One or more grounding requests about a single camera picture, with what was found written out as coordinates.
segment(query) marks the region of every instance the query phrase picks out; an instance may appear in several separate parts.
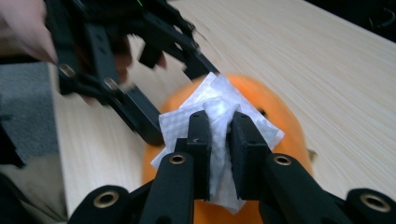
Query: metal bolt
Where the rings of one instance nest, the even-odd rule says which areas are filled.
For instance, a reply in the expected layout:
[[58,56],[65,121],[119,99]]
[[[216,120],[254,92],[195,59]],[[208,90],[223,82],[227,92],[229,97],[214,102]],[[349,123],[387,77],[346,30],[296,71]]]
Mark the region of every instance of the metal bolt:
[[284,156],[276,156],[274,161],[279,165],[291,165],[291,160]]
[[113,205],[119,199],[119,197],[119,193],[115,190],[108,190],[96,196],[96,198],[93,200],[93,205],[98,208],[107,208]]
[[186,157],[184,157],[183,155],[179,155],[178,154],[178,155],[175,155],[175,156],[169,158],[169,161],[171,163],[173,163],[174,165],[179,165],[179,164],[181,164],[181,163],[186,161]]
[[390,205],[382,198],[374,194],[362,194],[361,201],[375,211],[387,213],[390,211]]

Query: white cloth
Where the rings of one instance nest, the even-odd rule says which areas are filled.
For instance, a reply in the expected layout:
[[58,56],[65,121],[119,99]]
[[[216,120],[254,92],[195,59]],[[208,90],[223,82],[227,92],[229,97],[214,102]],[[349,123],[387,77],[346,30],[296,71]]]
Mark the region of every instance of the white cloth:
[[212,134],[210,202],[235,214],[245,202],[236,197],[230,152],[226,144],[233,113],[239,111],[250,116],[271,149],[279,143],[284,133],[257,111],[226,76],[210,73],[178,110],[160,115],[165,148],[151,162],[154,167],[158,169],[163,156],[175,150],[178,138],[187,138],[190,115],[200,110],[208,115]]

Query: orange ball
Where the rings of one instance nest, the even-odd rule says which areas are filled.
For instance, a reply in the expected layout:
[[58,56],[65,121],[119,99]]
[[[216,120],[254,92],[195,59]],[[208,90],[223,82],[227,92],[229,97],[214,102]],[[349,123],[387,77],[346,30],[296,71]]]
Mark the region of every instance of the orange ball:
[[[176,91],[163,105],[162,113],[176,110],[190,97],[205,77],[195,79],[191,84]],[[242,75],[227,75],[230,82],[247,98],[259,111],[265,112],[265,117],[278,129],[285,133],[284,138],[275,147],[275,153],[292,156],[312,174],[308,151],[305,146],[303,130],[297,118],[291,113],[282,99],[265,85],[251,77]],[[156,175],[156,169],[150,162],[161,152],[163,146],[148,145],[143,156],[143,182],[147,183]],[[194,223],[262,223],[258,202],[247,202],[236,214],[232,215],[225,208],[202,201],[194,203]]]

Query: wooden table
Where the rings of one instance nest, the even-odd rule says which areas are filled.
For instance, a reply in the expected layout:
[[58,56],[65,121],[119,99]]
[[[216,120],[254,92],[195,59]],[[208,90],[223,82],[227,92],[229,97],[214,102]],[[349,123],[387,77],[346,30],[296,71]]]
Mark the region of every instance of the wooden table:
[[[301,0],[172,4],[222,73],[255,77],[286,101],[318,153],[313,167],[324,189],[345,198],[367,187],[396,199],[394,43]],[[135,57],[140,46],[134,39]],[[166,71],[135,63],[130,79],[160,106],[189,82],[180,68],[169,57]],[[111,109],[57,91],[54,103],[69,214],[100,186],[139,187],[145,144]]]

